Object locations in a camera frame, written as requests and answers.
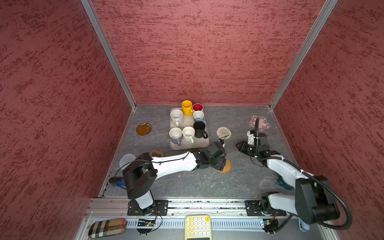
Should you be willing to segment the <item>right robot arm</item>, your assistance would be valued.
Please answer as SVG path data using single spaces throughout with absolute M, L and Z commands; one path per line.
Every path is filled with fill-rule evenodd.
M 332 190 L 327 178 L 314 176 L 279 152 L 271 150 L 266 134 L 252 130 L 247 135 L 248 140 L 237 143 L 237 149 L 277 173 L 287 186 L 295 190 L 294 195 L 264 193 L 258 207 L 264 215 L 285 211 L 307 225 L 319 224 L 334 230 L 347 230 L 351 227 L 351 211 Z

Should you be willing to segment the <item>white braided coaster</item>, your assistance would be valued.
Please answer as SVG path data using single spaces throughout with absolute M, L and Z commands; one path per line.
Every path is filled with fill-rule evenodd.
M 230 131 L 230 129 L 228 129 L 227 127 L 220 127 L 217 129 L 217 136 L 220 138 L 220 139 L 229 139 L 231 137 L 232 133 Z

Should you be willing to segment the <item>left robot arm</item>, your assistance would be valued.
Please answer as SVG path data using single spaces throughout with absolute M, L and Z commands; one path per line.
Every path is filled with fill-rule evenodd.
M 203 150 L 190 150 L 170 157 L 151 157 L 149 153 L 140 155 L 123 170 L 123 179 L 128 198 L 135 201 L 141 211 L 151 212 L 155 201 L 151 187 L 155 180 L 179 172 L 191 172 L 213 168 L 226 174 L 232 169 L 226 158 L 224 141 L 219 140 Z

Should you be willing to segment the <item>woven rattan coaster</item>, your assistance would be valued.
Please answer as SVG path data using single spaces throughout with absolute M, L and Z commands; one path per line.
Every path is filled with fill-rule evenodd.
M 224 168 L 221 171 L 217 170 L 217 172 L 219 172 L 221 174 L 227 174 L 232 169 L 231 161 L 229 159 L 227 159 L 227 158 L 225 158 L 225 160 L 226 160 L 226 162 L 225 162 Z

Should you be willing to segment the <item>pink flower coaster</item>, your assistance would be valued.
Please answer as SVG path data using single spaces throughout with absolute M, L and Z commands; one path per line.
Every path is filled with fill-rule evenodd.
M 271 128 L 271 125 L 270 123 L 267 121 L 267 118 L 261 116 L 261 117 L 258 117 L 258 116 L 251 116 L 251 119 L 249 121 L 249 125 L 251 127 L 254 127 L 255 124 L 256 124 L 256 120 L 259 119 L 259 131 L 260 132 L 264 132 L 265 130 L 268 130 Z

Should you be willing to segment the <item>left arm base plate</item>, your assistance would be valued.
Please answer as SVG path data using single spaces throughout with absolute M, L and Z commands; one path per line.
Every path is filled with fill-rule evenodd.
M 168 200 L 154 200 L 153 204 L 145 209 L 141 209 L 136 200 L 131 200 L 128 204 L 128 216 L 155 216 L 156 214 L 167 215 Z

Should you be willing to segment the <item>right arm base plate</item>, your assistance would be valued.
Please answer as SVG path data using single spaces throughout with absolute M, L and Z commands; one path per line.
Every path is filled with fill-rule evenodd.
M 263 213 L 260 206 L 260 200 L 246 200 L 245 209 L 249 217 L 285 217 L 287 213 L 281 210 L 273 210 Z

